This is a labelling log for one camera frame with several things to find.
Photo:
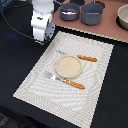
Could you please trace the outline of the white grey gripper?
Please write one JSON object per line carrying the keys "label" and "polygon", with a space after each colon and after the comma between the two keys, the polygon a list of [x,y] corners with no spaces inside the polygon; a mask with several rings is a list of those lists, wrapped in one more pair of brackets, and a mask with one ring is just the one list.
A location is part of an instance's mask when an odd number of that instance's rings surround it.
{"label": "white grey gripper", "polygon": [[51,14],[40,14],[33,11],[31,26],[33,27],[34,40],[40,44],[47,43],[54,34],[55,24]]}

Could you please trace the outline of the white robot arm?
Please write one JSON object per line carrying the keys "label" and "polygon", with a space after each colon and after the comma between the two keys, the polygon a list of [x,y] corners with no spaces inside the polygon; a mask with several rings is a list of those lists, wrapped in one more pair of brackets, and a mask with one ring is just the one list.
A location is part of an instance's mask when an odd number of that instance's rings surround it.
{"label": "white robot arm", "polygon": [[52,22],[54,3],[53,0],[32,0],[32,5],[33,36],[36,42],[44,44],[52,38],[55,30]]}

